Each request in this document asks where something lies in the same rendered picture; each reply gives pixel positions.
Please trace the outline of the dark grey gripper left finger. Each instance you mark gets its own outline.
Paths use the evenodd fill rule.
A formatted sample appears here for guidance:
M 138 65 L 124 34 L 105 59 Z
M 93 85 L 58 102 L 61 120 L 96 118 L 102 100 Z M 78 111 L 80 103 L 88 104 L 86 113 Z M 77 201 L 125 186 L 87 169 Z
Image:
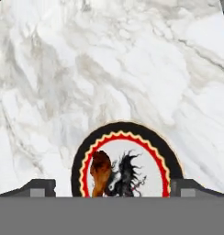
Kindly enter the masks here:
M 0 194 L 0 197 L 55 197 L 54 179 L 32 179 L 22 187 Z

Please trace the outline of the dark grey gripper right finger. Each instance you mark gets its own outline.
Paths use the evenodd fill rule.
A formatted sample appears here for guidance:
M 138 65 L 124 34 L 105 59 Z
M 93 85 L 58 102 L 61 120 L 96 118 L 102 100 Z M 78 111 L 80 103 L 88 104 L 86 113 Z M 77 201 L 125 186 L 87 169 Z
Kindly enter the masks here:
M 224 197 L 224 194 L 205 188 L 193 179 L 173 179 L 170 197 Z

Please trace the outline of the brown chicken drumstick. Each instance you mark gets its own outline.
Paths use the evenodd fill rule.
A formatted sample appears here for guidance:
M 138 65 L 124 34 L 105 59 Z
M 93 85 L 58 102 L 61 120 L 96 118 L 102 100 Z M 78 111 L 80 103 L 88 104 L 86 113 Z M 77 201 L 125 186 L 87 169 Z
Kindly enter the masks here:
M 95 151 L 90 167 L 90 174 L 94 178 L 95 186 L 92 197 L 102 196 L 112 172 L 111 161 L 104 151 Z

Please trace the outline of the black red patterned plate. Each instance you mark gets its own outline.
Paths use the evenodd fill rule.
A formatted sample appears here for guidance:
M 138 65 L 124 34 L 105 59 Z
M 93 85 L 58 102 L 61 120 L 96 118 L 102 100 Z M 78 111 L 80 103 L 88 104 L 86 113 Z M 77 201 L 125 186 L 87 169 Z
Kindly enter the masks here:
M 90 167 L 95 151 L 104 151 L 111 161 L 105 197 L 168 197 L 171 181 L 184 177 L 176 154 L 158 133 L 119 121 L 94 130 L 79 146 L 71 176 L 74 196 L 92 197 L 95 182 Z

